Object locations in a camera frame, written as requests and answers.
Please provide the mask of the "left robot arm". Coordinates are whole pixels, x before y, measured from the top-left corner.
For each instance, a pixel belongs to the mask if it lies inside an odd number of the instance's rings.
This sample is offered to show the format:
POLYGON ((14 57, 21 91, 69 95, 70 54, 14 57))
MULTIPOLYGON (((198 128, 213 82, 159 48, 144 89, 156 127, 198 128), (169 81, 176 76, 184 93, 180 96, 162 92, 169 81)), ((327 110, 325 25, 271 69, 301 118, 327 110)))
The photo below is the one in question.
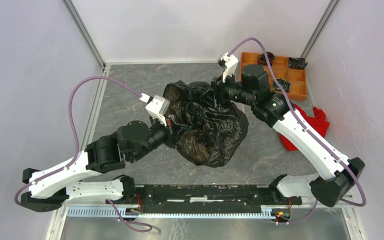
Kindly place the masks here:
POLYGON ((134 120, 110 135, 91 142, 75 157, 46 170, 26 168, 22 181, 27 186, 18 205, 43 213, 59 209, 63 204, 81 202, 122 201, 137 198, 134 181, 128 176, 118 180, 85 182, 135 163, 161 145, 175 148, 189 128, 170 118, 164 123, 154 119, 151 126, 134 120))

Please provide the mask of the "black trash bag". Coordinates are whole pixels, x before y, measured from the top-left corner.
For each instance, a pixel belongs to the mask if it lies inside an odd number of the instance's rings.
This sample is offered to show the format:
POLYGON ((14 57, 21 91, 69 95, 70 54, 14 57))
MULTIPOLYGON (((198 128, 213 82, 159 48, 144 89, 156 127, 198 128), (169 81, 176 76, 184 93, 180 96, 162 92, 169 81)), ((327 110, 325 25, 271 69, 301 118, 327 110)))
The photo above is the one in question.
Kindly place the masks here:
POLYGON ((196 166, 225 166, 248 134, 245 113, 233 102, 215 103, 211 85, 203 81, 168 83, 163 97, 169 100, 167 114, 180 127, 178 153, 196 166))

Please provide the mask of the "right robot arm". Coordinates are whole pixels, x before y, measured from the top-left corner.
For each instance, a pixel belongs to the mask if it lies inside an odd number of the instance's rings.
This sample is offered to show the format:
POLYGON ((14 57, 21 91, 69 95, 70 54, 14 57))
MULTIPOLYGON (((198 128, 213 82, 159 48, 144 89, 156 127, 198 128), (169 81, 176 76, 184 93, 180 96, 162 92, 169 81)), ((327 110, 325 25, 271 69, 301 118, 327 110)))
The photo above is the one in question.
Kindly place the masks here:
POLYGON ((290 197, 314 197, 327 207, 339 201, 363 207, 367 203, 359 176, 365 163, 349 158, 324 139, 287 96, 271 90, 269 74, 258 64, 246 65, 237 82, 229 70, 211 81, 217 104, 231 101, 250 106, 260 121, 289 140, 315 168, 310 175, 278 176, 270 185, 269 199, 282 204, 290 197))

